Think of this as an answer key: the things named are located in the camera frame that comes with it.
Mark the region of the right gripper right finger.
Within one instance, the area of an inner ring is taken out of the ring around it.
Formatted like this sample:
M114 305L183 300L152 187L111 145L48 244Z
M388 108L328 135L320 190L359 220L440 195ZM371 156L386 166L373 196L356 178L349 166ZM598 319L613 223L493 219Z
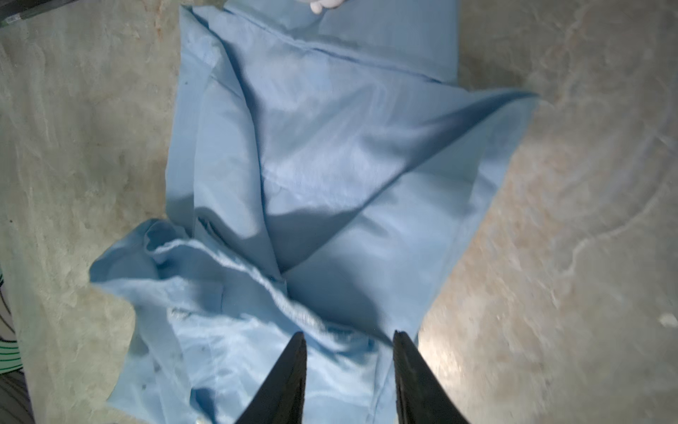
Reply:
M397 416L405 424L469 424L404 331L393 338Z

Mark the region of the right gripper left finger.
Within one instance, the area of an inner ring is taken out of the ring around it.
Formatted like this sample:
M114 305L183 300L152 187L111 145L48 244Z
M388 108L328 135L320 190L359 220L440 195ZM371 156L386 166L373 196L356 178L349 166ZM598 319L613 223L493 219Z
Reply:
M300 424L306 380L307 343L304 333L297 332L236 424Z

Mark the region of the light blue long sleeve shirt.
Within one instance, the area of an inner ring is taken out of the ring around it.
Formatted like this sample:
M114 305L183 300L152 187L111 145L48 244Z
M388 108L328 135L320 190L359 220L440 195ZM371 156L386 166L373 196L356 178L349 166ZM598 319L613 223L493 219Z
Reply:
M302 332L304 422L394 422L392 336L418 335L535 96L457 85L455 1L229 1L179 25L166 217L89 271L135 312L109 403L233 423Z

